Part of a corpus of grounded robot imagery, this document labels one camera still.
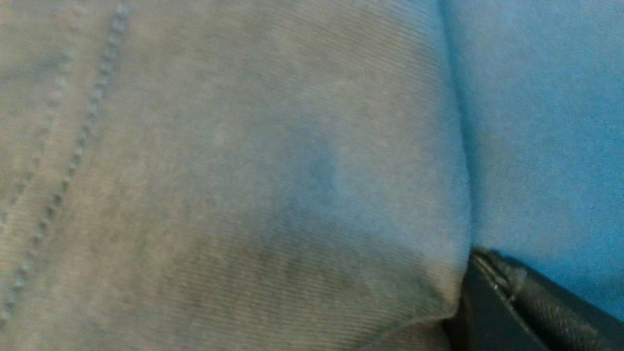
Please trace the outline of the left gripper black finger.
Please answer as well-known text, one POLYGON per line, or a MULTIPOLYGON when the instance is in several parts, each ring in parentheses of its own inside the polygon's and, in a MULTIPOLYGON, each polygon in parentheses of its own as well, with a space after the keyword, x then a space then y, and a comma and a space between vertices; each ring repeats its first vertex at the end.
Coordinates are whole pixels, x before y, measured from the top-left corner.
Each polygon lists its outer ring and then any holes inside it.
POLYGON ((519 260, 473 249, 457 313, 446 320, 453 351, 621 351, 622 321, 519 260))

